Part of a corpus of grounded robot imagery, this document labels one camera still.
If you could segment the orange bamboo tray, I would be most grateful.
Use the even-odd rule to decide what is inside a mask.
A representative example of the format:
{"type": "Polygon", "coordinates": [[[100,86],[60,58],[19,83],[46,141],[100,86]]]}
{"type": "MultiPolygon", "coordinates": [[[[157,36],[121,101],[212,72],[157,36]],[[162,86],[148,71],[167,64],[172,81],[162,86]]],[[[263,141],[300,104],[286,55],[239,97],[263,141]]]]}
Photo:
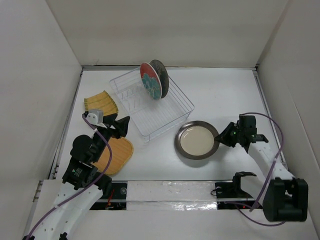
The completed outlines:
{"type": "MultiPolygon", "coordinates": [[[[111,138],[108,141],[111,150],[112,158],[105,175],[115,175],[117,174],[127,163],[127,161],[132,157],[134,152],[133,144],[127,140],[125,137],[120,139],[111,138]]],[[[110,152],[107,147],[105,147],[103,153],[101,154],[98,162],[93,163],[97,167],[99,172],[102,172],[106,167],[110,157],[110,152]]]]}

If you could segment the green-rimmed bamboo tray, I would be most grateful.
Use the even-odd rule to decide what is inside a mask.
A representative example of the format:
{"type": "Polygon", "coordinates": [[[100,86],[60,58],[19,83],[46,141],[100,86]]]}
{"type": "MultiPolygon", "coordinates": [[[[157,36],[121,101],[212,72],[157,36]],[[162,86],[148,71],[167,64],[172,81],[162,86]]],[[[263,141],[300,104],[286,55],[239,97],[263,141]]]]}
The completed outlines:
{"type": "Polygon", "coordinates": [[[117,104],[105,90],[94,96],[84,98],[84,108],[86,111],[101,110],[104,116],[119,113],[117,104]]]}

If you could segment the brown-rimmed cream plate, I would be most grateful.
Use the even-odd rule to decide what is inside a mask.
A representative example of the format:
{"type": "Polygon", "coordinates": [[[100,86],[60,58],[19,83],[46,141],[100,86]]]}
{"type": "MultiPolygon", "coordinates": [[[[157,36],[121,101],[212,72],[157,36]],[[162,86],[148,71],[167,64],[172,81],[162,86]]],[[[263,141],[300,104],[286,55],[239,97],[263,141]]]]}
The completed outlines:
{"type": "Polygon", "coordinates": [[[174,147],[178,153],[190,160],[204,160],[218,150],[217,129],[202,120],[189,121],[182,125],[174,137],[174,147]]]}

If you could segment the teal and red floral plate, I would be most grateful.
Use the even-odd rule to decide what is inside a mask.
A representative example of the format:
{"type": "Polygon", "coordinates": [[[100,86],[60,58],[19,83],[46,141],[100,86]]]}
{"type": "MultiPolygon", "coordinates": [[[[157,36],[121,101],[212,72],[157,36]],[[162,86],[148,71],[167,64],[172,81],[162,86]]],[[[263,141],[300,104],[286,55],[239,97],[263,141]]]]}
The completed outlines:
{"type": "Polygon", "coordinates": [[[142,84],[153,100],[162,97],[162,85],[155,69],[147,62],[140,65],[140,77],[142,84]]]}

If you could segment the grey reindeer plate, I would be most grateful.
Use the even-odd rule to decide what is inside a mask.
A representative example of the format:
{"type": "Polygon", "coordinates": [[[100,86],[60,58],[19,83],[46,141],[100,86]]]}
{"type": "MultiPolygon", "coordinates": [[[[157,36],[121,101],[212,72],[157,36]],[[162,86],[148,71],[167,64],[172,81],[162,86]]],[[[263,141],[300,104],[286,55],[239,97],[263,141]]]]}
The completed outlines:
{"type": "Polygon", "coordinates": [[[169,86],[170,86],[167,69],[165,65],[157,59],[153,59],[150,62],[150,65],[153,67],[153,69],[156,71],[159,77],[161,88],[162,88],[161,98],[163,99],[168,94],[169,86]]]}

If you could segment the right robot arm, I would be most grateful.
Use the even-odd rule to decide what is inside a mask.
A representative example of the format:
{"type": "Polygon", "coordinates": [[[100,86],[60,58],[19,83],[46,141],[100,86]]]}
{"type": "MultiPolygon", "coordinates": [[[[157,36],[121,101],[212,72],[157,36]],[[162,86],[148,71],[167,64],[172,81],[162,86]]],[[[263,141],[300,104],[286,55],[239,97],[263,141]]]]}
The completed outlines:
{"type": "Polygon", "coordinates": [[[239,115],[214,140],[227,147],[240,145],[256,162],[263,176],[249,171],[236,172],[229,183],[215,184],[216,197],[232,204],[237,198],[254,199],[249,209],[262,208],[269,222],[304,222],[308,216],[308,183],[296,178],[272,152],[266,136],[259,134],[254,114],[239,115]]]}

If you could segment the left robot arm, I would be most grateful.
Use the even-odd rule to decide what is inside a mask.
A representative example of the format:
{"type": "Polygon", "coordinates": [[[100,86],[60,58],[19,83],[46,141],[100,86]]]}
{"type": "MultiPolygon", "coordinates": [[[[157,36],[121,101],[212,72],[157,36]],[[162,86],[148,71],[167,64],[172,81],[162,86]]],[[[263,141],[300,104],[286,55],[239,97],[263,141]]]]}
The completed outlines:
{"type": "Polygon", "coordinates": [[[111,194],[112,179],[105,174],[113,158],[109,141],[124,138],[130,122],[129,116],[121,119],[117,116],[116,113],[98,116],[96,110],[82,114],[94,134],[74,139],[71,158],[52,207],[24,236],[25,240],[71,239],[96,201],[111,194]]]}

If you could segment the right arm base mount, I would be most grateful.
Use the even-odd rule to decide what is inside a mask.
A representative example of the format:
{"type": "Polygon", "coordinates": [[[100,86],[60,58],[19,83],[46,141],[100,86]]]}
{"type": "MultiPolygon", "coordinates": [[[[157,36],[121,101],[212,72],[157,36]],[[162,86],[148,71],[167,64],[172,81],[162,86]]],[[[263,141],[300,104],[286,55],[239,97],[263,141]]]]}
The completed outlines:
{"type": "Polygon", "coordinates": [[[231,181],[218,181],[211,195],[216,197],[218,210],[250,209],[262,186],[257,175],[249,171],[236,172],[231,181]]]}

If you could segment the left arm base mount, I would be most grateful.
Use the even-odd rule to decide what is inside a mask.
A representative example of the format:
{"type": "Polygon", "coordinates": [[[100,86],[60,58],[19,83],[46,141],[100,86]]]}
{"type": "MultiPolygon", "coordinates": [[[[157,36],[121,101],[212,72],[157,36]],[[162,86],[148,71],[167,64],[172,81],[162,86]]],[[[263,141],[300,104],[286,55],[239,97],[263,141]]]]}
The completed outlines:
{"type": "Polygon", "coordinates": [[[103,195],[90,208],[93,211],[121,211],[127,209],[127,181],[113,181],[108,195],[103,195]]]}

